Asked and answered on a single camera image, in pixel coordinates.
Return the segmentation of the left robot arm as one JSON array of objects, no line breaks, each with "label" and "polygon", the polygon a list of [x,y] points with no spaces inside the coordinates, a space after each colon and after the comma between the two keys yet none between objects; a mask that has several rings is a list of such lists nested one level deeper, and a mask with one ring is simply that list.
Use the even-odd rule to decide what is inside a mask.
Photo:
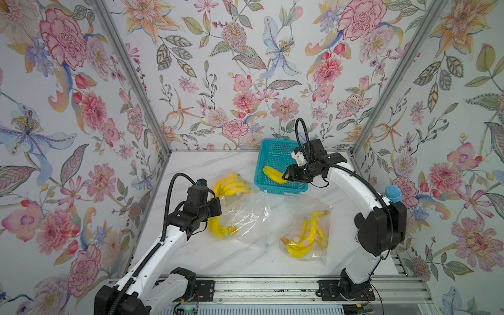
[{"label": "left robot arm", "polygon": [[222,214],[217,195],[207,181],[194,181],[184,173],[176,173],[167,193],[171,200],[175,181],[190,182],[187,197],[171,211],[165,206],[161,234],[143,258],[114,286],[103,286],[94,299],[94,314],[161,314],[171,309],[173,314],[183,303],[198,294],[196,273],[177,267],[165,280],[161,273],[190,238],[200,232],[201,224]]}]

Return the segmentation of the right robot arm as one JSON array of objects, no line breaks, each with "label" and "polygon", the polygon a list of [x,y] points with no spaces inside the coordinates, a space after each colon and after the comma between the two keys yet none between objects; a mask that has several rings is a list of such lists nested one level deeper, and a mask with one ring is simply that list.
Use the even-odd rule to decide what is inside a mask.
[{"label": "right robot arm", "polygon": [[319,139],[299,141],[294,164],[282,178],[309,184],[316,177],[335,183],[357,206],[354,217],[359,244],[338,280],[321,280],[317,295],[323,301],[355,301],[373,290],[372,277],[381,262],[406,237],[407,208],[397,197],[382,196],[357,172],[346,168],[340,153],[328,153]]}]

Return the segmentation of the clear zip-top bag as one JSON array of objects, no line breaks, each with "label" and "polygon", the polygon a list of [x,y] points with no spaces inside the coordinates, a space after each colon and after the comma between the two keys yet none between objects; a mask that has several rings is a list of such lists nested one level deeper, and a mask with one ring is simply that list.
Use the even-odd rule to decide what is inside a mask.
[{"label": "clear zip-top bag", "polygon": [[208,231],[222,241],[239,241],[268,249],[278,243],[293,211],[285,196],[266,191],[220,197],[222,214],[208,220]]}]

